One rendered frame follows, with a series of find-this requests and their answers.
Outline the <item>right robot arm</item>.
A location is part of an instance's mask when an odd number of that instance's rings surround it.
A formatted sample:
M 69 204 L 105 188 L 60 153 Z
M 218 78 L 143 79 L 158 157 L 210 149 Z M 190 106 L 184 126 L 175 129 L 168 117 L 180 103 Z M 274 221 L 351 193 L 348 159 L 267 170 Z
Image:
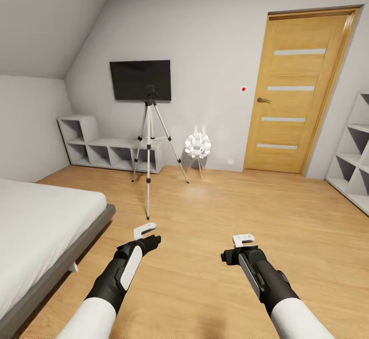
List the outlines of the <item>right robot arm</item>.
M 243 246 L 255 239 L 250 234 L 232 237 L 234 249 L 224 250 L 227 265 L 239 265 L 265 304 L 280 339 L 335 339 L 307 308 L 281 270 L 276 270 L 257 245 Z

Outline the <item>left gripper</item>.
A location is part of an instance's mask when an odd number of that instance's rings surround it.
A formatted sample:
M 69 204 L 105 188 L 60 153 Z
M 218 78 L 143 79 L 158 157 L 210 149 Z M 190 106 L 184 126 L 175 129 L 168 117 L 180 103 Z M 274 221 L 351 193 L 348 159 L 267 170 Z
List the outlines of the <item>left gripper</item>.
M 154 236 L 151 235 L 149 237 L 146 237 L 144 239 L 136 240 L 136 242 L 140 242 L 145 247 L 145 254 L 143 254 L 142 257 L 147 255 L 148 252 L 156 249 L 158 247 L 158 244 L 161 243 L 161 236 Z

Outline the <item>camera tripod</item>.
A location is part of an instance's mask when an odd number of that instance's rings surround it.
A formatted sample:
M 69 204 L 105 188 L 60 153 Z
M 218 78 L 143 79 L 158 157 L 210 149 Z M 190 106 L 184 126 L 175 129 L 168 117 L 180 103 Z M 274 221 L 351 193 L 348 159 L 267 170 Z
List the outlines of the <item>camera tripod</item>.
M 171 141 L 171 137 L 167 131 L 167 128 L 163 122 L 163 119 L 160 115 L 160 112 L 158 110 L 158 107 L 156 105 L 156 102 L 155 100 L 153 100 L 151 98 L 151 94 L 156 94 L 157 97 L 159 97 L 158 93 L 155 91 L 154 87 L 155 85 L 154 84 L 150 84 L 150 83 L 144 83 L 143 85 L 144 88 L 147 88 L 147 87 L 151 87 L 151 90 L 147 90 L 147 91 L 144 91 L 144 94 L 148 94 L 149 96 L 149 99 L 147 100 L 143 100 L 145 102 L 145 110 L 144 110 L 144 114 L 143 114 L 143 119 L 142 119 L 142 125 L 141 125 L 141 131 L 140 131 L 140 136 L 138 137 L 138 140 L 139 140 L 139 144 L 138 144 L 138 150 L 137 150 L 137 156 L 136 156 L 136 159 L 134 160 L 135 163 L 135 169 L 134 169 L 134 174 L 133 174 L 133 180 L 132 182 L 134 181 L 134 176 L 135 176 L 135 172 L 136 172 L 136 165 L 137 165 L 137 162 L 138 162 L 138 155 L 139 155 L 139 149 L 140 149 L 140 143 L 141 141 L 144 139 L 144 140 L 147 140 L 148 141 L 148 144 L 147 144 L 147 150 L 148 150 L 148 178 L 147 178 L 147 183 L 148 183 L 148 211 L 147 211 L 147 220 L 149 220 L 150 216 L 149 216 L 149 183 L 151 183 L 151 178 L 150 178 L 150 149 L 151 149 L 151 144 L 152 142 L 154 142 L 155 140 L 158 140 L 159 138 L 154 138 L 154 128 L 153 128 L 153 114 L 152 114 L 152 104 L 154 104 L 155 108 L 156 108 L 156 111 L 158 113 L 158 116 L 161 120 L 161 123 L 165 129 L 165 132 L 166 132 L 166 138 L 168 138 L 168 140 L 170 141 L 171 145 L 172 145 L 172 148 L 174 150 L 174 153 L 177 157 L 177 160 L 179 162 L 179 164 L 181 163 L 181 160 L 178 158 L 177 154 L 176 154 L 176 151 L 175 151 L 175 148 L 174 148 L 174 145 Z M 144 126 L 145 126 L 145 119 L 146 119 L 146 114 L 148 112 L 148 136 L 145 137 L 143 136 L 143 130 L 144 130 Z

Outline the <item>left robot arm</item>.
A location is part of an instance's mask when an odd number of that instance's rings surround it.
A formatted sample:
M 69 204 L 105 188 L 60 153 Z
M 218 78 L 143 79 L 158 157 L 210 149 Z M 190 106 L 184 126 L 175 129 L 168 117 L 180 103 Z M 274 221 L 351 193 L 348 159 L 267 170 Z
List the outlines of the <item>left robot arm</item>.
M 153 222 L 138 227 L 134 241 L 117 247 L 113 260 L 56 339 L 109 339 L 142 257 L 161 243 L 161 236 L 143 236 L 155 229 Z

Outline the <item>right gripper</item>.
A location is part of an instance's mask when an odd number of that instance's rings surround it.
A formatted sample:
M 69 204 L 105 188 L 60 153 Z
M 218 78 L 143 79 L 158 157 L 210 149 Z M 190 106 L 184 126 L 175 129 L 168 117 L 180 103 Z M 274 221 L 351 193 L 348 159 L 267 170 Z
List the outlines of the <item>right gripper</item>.
M 231 266 L 231 265 L 240 265 L 240 263 L 238 263 L 237 260 L 237 253 L 241 248 L 236 248 L 236 249 L 229 249 L 229 250 L 224 250 L 224 252 L 221 254 L 221 259 L 223 262 L 226 262 L 227 265 Z

